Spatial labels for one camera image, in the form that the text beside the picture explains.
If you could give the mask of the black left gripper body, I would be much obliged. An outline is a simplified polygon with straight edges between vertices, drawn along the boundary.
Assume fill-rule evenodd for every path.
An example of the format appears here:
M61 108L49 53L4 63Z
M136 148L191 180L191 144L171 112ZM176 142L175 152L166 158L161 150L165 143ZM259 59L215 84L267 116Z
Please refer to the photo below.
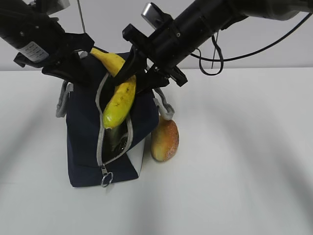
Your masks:
M45 67L66 59L65 31L58 18L34 11L23 0L0 2L0 37L18 50L15 63Z

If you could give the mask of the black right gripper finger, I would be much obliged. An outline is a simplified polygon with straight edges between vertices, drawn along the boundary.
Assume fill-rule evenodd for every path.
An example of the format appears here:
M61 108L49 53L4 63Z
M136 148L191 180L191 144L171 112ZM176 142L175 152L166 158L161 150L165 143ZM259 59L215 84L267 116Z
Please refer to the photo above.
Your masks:
M186 75L177 66L163 70L157 69L156 65L153 65L151 68L147 67L139 71L136 78L136 94L166 87L170 84L170 79L180 87L188 81Z
M113 84L115 86L121 85L133 75L144 71L147 68L147 58L152 49L151 40L131 23L123 29L122 36L132 46L129 56L114 77Z

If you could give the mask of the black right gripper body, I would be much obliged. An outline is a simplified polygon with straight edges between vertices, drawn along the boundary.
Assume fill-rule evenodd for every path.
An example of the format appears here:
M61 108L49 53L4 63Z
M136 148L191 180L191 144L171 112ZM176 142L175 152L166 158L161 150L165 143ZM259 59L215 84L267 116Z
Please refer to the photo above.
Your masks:
M163 69L175 67L217 31L246 19L232 0L195 0L175 19L165 16L165 23L149 36L148 56Z

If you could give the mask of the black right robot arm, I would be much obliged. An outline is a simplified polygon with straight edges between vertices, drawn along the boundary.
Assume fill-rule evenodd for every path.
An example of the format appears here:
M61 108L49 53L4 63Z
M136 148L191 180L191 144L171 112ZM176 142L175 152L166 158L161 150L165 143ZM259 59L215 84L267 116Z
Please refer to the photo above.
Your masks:
M208 39L221 53L214 34L248 17L278 21L293 18L299 12L313 14L311 0L195 0L176 18L163 12L153 2L142 11L142 17L154 28L150 36L129 24L123 38L132 44L129 56L114 79L120 85L131 76L153 65L140 83L143 89L165 87L172 78L178 86L187 83L178 64Z

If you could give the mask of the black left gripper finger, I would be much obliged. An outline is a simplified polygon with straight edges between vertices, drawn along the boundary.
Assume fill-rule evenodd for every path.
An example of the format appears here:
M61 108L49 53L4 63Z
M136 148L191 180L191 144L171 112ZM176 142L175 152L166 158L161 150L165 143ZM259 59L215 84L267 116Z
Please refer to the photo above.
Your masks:
M90 52L94 46L94 40L87 33L65 33L63 51L66 54L86 51Z
M105 74L105 67L94 55L87 52L72 54L70 57L45 66L42 73L60 78L81 87L90 87Z

